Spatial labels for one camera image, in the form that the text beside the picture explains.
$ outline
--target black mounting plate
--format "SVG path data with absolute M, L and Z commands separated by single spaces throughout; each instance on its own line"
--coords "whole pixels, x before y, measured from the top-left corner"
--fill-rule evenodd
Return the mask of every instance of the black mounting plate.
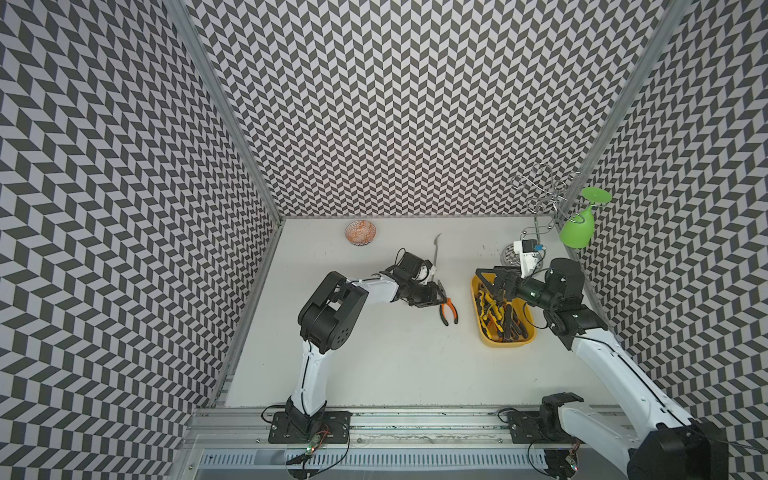
M 324 412 L 320 423 L 328 427 L 330 434 L 323 440 L 323 444 L 347 443 L 349 439 L 349 420 L 351 418 L 351 412 Z M 308 441 L 308 438 L 290 425 L 287 413 L 275 413 L 272 417 L 272 425 L 270 426 L 270 443 L 306 444 Z
M 538 426 L 538 411 L 515 412 L 509 411 L 507 422 L 509 433 L 512 435 L 512 443 L 529 444 L 536 443 L 576 443 L 576 438 L 563 432 L 552 438 L 544 437 Z

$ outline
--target ventilation grille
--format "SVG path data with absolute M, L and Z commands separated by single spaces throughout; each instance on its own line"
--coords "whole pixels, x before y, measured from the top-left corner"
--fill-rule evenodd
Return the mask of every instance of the ventilation grille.
M 338 462 L 345 449 L 317 452 L 305 468 L 324 468 Z M 525 449 L 363 449 L 350 450 L 334 468 L 349 470 L 476 470 L 526 469 L 531 463 Z M 286 468 L 285 462 L 302 449 L 206 449 L 200 468 Z M 531 449 L 531 462 L 547 468 L 544 451 Z M 291 465 L 287 468 L 301 468 Z

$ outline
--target round metal strainer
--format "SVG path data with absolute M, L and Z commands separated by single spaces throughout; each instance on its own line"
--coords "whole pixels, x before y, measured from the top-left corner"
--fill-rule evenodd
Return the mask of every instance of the round metal strainer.
M 501 258 L 502 265 L 504 266 L 520 266 L 520 257 L 515 253 L 515 245 L 513 243 L 504 247 Z

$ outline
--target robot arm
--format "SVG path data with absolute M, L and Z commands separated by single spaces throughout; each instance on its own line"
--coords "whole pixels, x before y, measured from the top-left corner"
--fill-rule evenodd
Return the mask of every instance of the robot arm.
M 365 280 L 329 273 L 299 313 L 303 343 L 302 367 L 296 390 L 286 402 L 290 424 L 311 438 L 326 406 L 326 385 L 333 351 L 352 333 L 363 305 L 405 300 L 416 307 L 440 305 L 445 292 L 431 281 L 429 260 L 405 252 L 392 265 Z
M 494 273 L 491 283 L 483 273 Z M 572 436 L 587 443 L 631 480 L 727 478 L 722 429 L 697 422 L 659 389 L 624 351 L 605 322 L 581 303 L 584 274 L 578 263 L 551 261 L 541 282 L 513 268 L 478 269 L 497 300 L 521 298 L 544 310 L 549 329 L 605 385 L 636 435 L 595 412 L 573 393 L 544 397 L 538 430 L 545 439 Z

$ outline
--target pliers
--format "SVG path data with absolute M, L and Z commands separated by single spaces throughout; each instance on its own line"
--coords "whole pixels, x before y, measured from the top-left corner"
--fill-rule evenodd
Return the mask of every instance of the pliers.
M 449 306 L 453 312 L 453 323 L 458 324 L 458 313 L 456 312 L 456 307 L 453 306 L 453 302 L 448 298 L 448 295 L 445 294 L 445 289 L 442 287 L 442 282 L 440 280 L 437 281 L 437 286 L 440 287 L 440 293 L 442 293 L 443 298 L 445 298 L 445 302 L 440 304 L 440 320 L 442 320 L 442 324 L 448 326 L 448 320 L 445 319 L 444 311 L 446 305 Z

